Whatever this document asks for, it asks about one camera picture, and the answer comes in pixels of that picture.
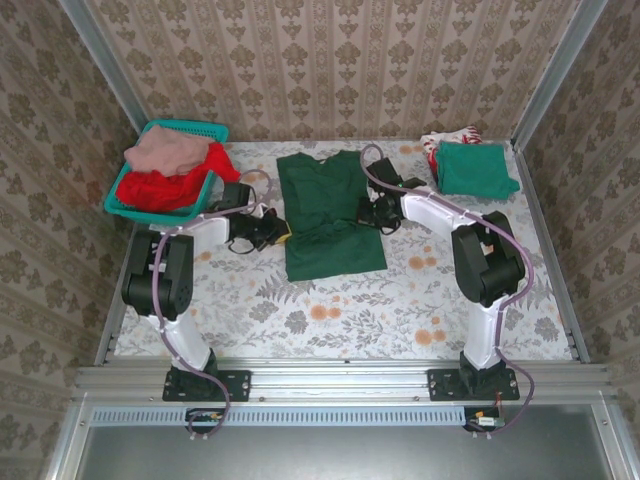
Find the dark green t-shirt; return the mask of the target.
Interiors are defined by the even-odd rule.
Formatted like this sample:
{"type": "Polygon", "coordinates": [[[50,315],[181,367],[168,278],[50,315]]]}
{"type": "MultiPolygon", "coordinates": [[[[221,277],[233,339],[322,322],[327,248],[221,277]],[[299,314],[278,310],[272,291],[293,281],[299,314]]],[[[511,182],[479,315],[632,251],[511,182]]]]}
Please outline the dark green t-shirt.
{"type": "Polygon", "coordinates": [[[380,232],[357,220],[368,179],[358,151],[323,160],[297,153],[277,160],[285,219],[285,270],[291,282],[387,268],[380,232]]]}

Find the folded teal green t-shirt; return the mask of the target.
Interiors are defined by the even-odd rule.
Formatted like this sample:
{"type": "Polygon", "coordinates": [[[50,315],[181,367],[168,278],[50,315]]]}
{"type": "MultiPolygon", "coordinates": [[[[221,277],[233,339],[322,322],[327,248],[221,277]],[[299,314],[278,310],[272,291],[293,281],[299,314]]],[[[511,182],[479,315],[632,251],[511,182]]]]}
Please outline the folded teal green t-shirt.
{"type": "Polygon", "coordinates": [[[443,194],[507,200],[520,190],[519,182],[509,175],[501,145],[442,142],[435,160],[443,194]]]}

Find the teal plastic basket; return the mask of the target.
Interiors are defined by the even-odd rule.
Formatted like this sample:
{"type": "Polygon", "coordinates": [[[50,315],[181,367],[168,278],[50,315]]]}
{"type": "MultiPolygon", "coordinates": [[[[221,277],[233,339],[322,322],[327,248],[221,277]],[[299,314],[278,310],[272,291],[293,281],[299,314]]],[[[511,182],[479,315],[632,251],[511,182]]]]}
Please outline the teal plastic basket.
{"type": "MultiPolygon", "coordinates": [[[[220,124],[192,120],[156,119],[147,123],[140,137],[155,125],[177,130],[182,133],[204,136],[211,139],[211,143],[217,142],[222,145],[227,141],[229,136],[229,129],[220,124]]],[[[115,197],[115,191],[119,181],[129,172],[132,172],[132,170],[125,160],[125,164],[105,200],[104,208],[111,214],[120,215],[137,223],[144,224],[180,225],[192,220],[207,208],[215,181],[219,178],[213,173],[207,176],[200,195],[193,205],[166,213],[152,213],[126,206],[115,197]]]]}

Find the floral tablecloth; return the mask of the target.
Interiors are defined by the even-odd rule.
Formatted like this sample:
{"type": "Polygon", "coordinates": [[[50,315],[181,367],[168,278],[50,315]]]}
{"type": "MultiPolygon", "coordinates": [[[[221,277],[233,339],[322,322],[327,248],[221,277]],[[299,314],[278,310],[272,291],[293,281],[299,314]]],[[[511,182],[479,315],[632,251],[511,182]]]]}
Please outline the floral tablecloth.
{"type": "MultiPolygon", "coordinates": [[[[225,145],[240,171],[262,169],[273,179],[268,197],[284,212],[276,160],[305,153],[324,160],[367,141],[236,142],[225,145]]],[[[380,141],[404,178],[435,188],[418,141],[380,141]]],[[[552,282],[516,158],[506,147],[509,175],[521,189],[506,201],[454,196],[481,213],[500,211],[527,250],[535,282],[508,307],[501,351],[512,360],[572,360],[552,282]]],[[[289,359],[453,359],[466,340],[468,302],[457,288],[449,243],[413,222],[383,236],[387,269],[291,283],[284,248],[238,255],[226,246],[197,251],[189,315],[218,357],[289,359]]],[[[169,355],[151,324],[127,307],[116,356],[169,355]]]]}

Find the red and white patterned t-shirt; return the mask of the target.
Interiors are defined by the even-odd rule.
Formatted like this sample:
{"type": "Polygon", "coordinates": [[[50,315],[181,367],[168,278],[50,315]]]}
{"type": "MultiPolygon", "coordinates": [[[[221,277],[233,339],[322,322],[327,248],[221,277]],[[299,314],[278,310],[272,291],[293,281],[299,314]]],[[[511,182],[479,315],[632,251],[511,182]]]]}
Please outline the red and white patterned t-shirt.
{"type": "Polygon", "coordinates": [[[482,138],[475,126],[471,125],[453,132],[427,133],[421,136],[420,142],[426,154],[431,173],[437,175],[436,153],[441,143],[481,144],[482,138]]]}

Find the pink cloth in basket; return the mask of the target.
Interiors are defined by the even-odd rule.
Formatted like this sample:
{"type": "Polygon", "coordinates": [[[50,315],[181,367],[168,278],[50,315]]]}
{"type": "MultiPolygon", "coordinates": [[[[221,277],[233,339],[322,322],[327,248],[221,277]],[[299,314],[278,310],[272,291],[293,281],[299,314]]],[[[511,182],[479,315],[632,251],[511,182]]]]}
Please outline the pink cloth in basket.
{"type": "Polygon", "coordinates": [[[204,162],[211,142],[204,136],[155,125],[124,152],[124,158],[135,172],[184,175],[204,162]]]}

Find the small electronics board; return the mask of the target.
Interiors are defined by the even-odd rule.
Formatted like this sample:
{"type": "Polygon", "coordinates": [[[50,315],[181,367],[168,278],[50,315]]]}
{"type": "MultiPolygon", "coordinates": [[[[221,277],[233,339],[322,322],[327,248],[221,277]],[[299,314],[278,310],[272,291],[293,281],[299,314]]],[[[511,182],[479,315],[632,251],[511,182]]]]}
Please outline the small electronics board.
{"type": "Polygon", "coordinates": [[[190,434],[210,435],[225,415],[224,408],[191,408],[185,413],[185,428],[190,434]]]}
{"type": "Polygon", "coordinates": [[[472,433],[492,432],[505,426],[505,419],[497,406],[464,408],[464,428],[472,433]]]}

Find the grey metal sheet panel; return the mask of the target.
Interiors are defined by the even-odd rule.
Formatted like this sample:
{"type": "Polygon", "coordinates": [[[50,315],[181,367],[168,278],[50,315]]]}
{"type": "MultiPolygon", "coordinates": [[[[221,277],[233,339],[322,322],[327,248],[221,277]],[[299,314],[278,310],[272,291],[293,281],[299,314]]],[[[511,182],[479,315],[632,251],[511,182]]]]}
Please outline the grey metal sheet panel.
{"type": "Polygon", "coordinates": [[[533,407],[503,434],[452,427],[91,429],[77,480],[613,480],[593,416],[533,407]]]}

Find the aluminium mounting rail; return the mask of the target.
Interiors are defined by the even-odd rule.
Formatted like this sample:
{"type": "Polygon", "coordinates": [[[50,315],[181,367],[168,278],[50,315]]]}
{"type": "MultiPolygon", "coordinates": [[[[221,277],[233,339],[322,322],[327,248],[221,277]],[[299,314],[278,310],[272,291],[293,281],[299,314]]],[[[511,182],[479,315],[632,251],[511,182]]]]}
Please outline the aluminium mounting rail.
{"type": "MultiPolygon", "coordinates": [[[[251,373],[250,401],[279,404],[428,403],[431,370],[455,360],[242,359],[219,362],[223,370],[251,373]]],[[[520,391],[535,388],[535,405],[588,404],[616,397],[603,365],[577,361],[524,361],[520,391]]],[[[159,405],[169,362],[165,357],[114,357],[79,370],[72,398],[107,405],[159,405]]]]}

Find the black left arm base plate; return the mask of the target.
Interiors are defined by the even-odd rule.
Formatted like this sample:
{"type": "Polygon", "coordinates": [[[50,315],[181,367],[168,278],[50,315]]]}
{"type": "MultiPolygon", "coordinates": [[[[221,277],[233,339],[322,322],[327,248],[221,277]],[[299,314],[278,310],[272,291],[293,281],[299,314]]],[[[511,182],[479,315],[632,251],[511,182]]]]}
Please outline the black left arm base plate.
{"type": "MultiPolygon", "coordinates": [[[[246,402],[249,399],[249,370],[220,370],[217,379],[227,389],[231,402],[246,402]]],[[[223,391],[215,382],[174,367],[166,374],[162,399],[165,402],[225,401],[223,391]]]]}

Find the aluminium table side rail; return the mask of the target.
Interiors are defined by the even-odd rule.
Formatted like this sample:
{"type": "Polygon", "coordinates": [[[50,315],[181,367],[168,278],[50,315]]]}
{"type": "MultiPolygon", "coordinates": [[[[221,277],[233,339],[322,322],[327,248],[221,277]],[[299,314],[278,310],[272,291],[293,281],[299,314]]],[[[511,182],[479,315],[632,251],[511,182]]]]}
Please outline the aluminium table side rail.
{"type": "Polygon", "coordinates": [[[109,361],[117,343],[125,313],[126,305],[120,297],[115,297],[111,303],[95,355],[95,366],[104,365],[109,361]]]}
{"type": "Polygon", "coordinates": [[[540,251],[544,258],[546,271],[554,292],[559,315],[565,327],[565,336],[568,339],[572,357],[581,363],[590,363],[591,358],[586,342],[571,301],[556,250],[546,224],[544,212],[539,202],[525,157],[520,150],[515,150],[514,158],[532,216],[532,222],[538,237],[540,251]]]}

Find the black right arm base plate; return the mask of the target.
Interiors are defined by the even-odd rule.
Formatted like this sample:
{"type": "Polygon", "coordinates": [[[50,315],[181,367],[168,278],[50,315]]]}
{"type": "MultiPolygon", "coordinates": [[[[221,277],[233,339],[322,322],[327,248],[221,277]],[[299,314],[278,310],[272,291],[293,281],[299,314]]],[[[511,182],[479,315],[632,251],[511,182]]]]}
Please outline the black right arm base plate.
{"type": "Polygon", "coordinates": [[[520,391],[512,369],[474,374],[460,369],[431,369],[427,372],[429,397],[442,401],[519,400],[520,391]]]}

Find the aluminium frame post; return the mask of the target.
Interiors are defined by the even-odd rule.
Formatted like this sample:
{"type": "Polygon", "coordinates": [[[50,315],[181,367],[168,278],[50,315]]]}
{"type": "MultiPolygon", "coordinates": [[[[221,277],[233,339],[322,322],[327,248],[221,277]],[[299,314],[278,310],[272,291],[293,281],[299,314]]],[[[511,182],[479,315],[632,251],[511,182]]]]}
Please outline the aluminium frame post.
{"type": "Polygon", "coordinates": [[[139,96],[116,58],[115,49],[99,27],[95,15],[85,0],[59,0],[59,2],[107,81],[118,104],[135,131],[140,134],[148,123],[148,117],[139,96]]]}
{"type": "Polygon", "coordinates": [[[608,0],[580,0],[558,46],[511,136],[515,150],[523,150],[604,11],[608,0]]]}

